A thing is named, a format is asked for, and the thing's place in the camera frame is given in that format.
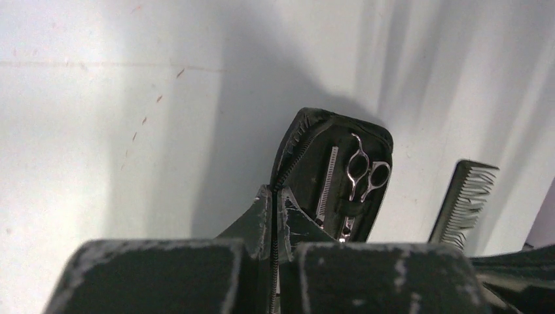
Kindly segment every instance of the scissors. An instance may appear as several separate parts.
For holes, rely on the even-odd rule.
[[[387,183],[387,180],[389,179],[389,175],[391,174],[391,166],[387,162],[370,162],[370,158],[363,151],[363,142],[361,138],[354,133],[351,133],[351,135],[357,139],[357,141],[359,142],[359,147],[357,151],[353,154],[353,156],[351,156],[351,158],[349,159],[349,163],[347,164],[347,169],[345,171],[347,173],[347,177],[349,178],[352,184],[351,194],[349,194],[349,201],[353,201],[355,199],[355,196],[357,193],[357,187],[359,183],[364,177],[366,177],[366,175],[368,175],[367,188],[362,193],[359,199],[361,203],[364,203],[364,201],[366,200],[370,192],[372,192],[377,188],[383,187]],[[358,175],[353,174],[351,172],[352,165],[354,164],[354,161],[357,158],[362,158],[364,161],[364,165],[363,165],[364,168],[362,172],[360,172]],[[385,173],[385,175],[374,175],[376,171],[380,168],[385,169],[387,173]],[[339,239],[340,242],[345,242],[350,237],[354,224],[355,224],[354,217],[345,218],[344,227]]]

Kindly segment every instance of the black pouch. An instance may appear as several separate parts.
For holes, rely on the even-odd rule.
[[[346,241],[365,242],[382,204],[387,182],[373,190],[364,202],[360,202],[358,198],[367,188],[366,175],[357,185],[357,198],[349,200],[353,185],[346,170],[350,165],[350,172],[356,173],[360,165],[349,163],[359,148],[353,133],[361,139],[363,151],[370,162],[386,162],[390,172],[393,138],[385,128],[323,109],[303,108],[281,141],[272,169],[270,188],[279,190],[288,186],[301,209],[322,225],[330,236],[344,241],[343,236],[348,233]],[[317,208],[334,147],[337,150],[336,161],[332,175],[328,176],[331,179],[328,181],[322,224],[317,219]],[[385,180],[389,180],[389,174],[385,176]],[[354,218],[350,230],[344,228],[346,217]]]

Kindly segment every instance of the red mark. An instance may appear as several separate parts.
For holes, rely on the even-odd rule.
[[[131,14],[135,13],[135,11],[141,10],[143,7],[140,5],[136,6],[133,10],[131,10]]]

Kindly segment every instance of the white table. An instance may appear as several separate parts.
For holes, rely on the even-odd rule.
[[[469,254],[516,251],[555,176],[555,2],[0,2],[0,313],[98,237],[213,237],[297,110],[393,134],[370,241],[429,237],[454,166],[501,168]]]

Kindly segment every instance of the thinning scissors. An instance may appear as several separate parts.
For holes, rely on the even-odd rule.
[[[387,162],[370,162],[370,158],[363,150],[363,142],[361,138],[354,133],[351,133],[354,136],[359,144],[357,151],[351,156],[349,159],[349,163],[347,164],[346,173],[347,177],[351,181],[352,188],[351,193],[349,194],[349,201],[354,201],[357,187],[361,180],[368,175],[368,184],[366,190],[362,193],[359,201],[364,203],[370,192],[377,188],[383,187],[387,180],[389,179],[389,175],[391,174],[391,166]],[[359,174],[353,174],[351,172],[352,167],[354,166],[355,159],[362,158],[364,161],[362,171],[359,171]],[[381,175],[374,175],[378,172],[378,169],[384,167],[387,172],[382,172]],[[344,227],[340,235],[340,242],[345,242],[351,235],[351,231],[353,230],[353,225],[355,224],[355,217],[346,217],[344,221]]]

